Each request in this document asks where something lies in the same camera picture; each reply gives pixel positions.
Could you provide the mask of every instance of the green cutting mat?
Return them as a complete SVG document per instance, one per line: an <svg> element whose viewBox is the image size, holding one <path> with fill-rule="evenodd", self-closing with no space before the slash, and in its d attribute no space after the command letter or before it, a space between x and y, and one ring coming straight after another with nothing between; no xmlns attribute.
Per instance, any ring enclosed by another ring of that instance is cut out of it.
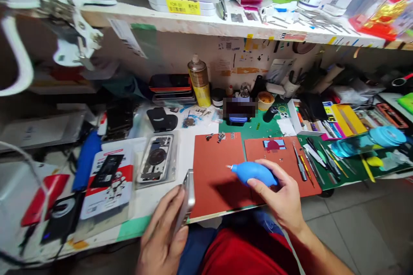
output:
<svg viewBox="0 0 413 275"><path fill-rule="evenodd" d="M299 141L300 141L301 145L307 144L306 138L309 137L309 136L307 136L307 135L298 135L297 137L299 138ZM325 149L327 149L327 147L328 147L327 145L333 143L333 142L325 142L319 136L311 136L311 138L315 142L315 147L318 150L320 150L323 154L324 154L323 149L320 147L318 142L321 142ZM386 151L393 151L393 150L394 149L389 148L389 149L383 149L381 151L377 151L378 152L378 157L379 158L384 158ZM320 172L321 177L323 178L323 180L325 182L325 185L320 183L320 187L321 187L321 189L323 189L323 191L328 190L328 189L337 188L337 187L343 185L344 183L357 182L357 181L361 181L361 180L366 180L368 185L371 184L370 178L367 175L367 172L366 172L366 170L363 166L363 163L361 162L360 156L354 156L354 157L346 158L346 159L343 159L343 160L349 166L351 166L357 172L357 174L354 175L348 168L346 168L343 164L340 164L340 161L338 161L340 166L343 168L343 170L347 174L348 178L345 177L344 175L342 175L341 176L341 182L339 182L337 184L335 184L331 181L331 178L328 176L329 171L325 170L318 162L316 162L314 160L314 163L315 163L318 171ZM403 170L403 169L408 168L408 167L409 167L408 164L403 164L403 165L398 166L397 168L394 168L392 170L384 172L384 171L381 171L378 167L370 166L370 170L371 170L371 173L373 174L374 177L378 177L378 176L388 175L388 174L391 174L395 171L400 171L400 170Z"/></svg>
<svg viewBox="0 0 413 275"><path fill-rule="evenodd" d="M219 125L219 131L225 133L241 132L241 138L243 141L245 139L266 138L270 135L272 137L282 136L283 134L277 124L277 120L281 119L280 113L284 110L288 113L288 115L290 115L290 113L288 111L287 104L279 103L274 106L276 106L280 112L276 114L268 123L262 119L266 111L257 110L255 118L251 118L251 121L244 123L242 127L230 126L224 121Z"/></svg>

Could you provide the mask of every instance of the battery package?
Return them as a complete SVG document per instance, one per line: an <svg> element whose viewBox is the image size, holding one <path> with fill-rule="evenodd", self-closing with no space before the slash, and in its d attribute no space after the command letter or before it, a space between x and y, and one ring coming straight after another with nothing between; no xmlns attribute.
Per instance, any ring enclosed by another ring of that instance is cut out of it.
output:
<svg viewBox="0 0 413 275"><path fill-rule="evenodd" d="M129 145L95 155L81 220L129 203L133 191L133 158Z"/></svg>

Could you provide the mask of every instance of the hand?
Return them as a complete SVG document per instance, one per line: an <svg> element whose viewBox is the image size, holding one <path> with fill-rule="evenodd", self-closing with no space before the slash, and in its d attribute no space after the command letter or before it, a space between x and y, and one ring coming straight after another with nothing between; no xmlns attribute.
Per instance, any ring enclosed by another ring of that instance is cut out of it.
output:
<svg viewBox="0 0 413 275"><path fill-rule="evenodd" d="M159 202L151 222L141 238L137 275L174 275L188 238L188 226L173 237L176 215L184 200L185 191L174 187Z"/></svg>
<svg viewBox="0 0 413 275"><path fill-rule="evenodd" d="M261 181L251 178L247 182L268 204L274 218L278 223L293 234L299 233L305 221L301 212L300 192L298 184L294 178L288 175L277 163L268 160L256 160L273 172L278 178L281 189L278 192L272 191Z"/></svg>

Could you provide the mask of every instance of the yellow spray can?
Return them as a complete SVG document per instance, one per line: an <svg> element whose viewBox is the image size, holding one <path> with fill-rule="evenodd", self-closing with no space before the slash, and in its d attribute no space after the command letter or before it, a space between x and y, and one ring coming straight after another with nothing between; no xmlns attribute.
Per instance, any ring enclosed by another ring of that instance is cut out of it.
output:
<svg viewBox="0 0 413 275"><path fill-rule="evenodd" d="M210 107L211 96L207 65L199 59L197 54L194 54L192 61L188 63L188 68L199 107Z"/></svg>

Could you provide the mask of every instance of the gray floor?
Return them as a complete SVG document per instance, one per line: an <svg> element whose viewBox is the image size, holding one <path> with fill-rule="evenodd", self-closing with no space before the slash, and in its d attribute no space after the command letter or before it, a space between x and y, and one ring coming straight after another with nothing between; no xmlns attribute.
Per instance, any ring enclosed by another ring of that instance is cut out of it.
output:
<svg viewBox="0 0 413 275"><path fill-rule="evenodd" d="M404 274L413 262L413 184L404 180L378 180L369 186L370 189L362 184L344 186L326 199L304 198L304 218L355 274ZM215 218L201 225L217 227L220 222L221 218ZM111 251L116 252L111 254L98 253L83 259L79 256L77 262L62 263L57 266L59 274L134 274L139 243L129 242L133 244L114 245Z"/></svg>

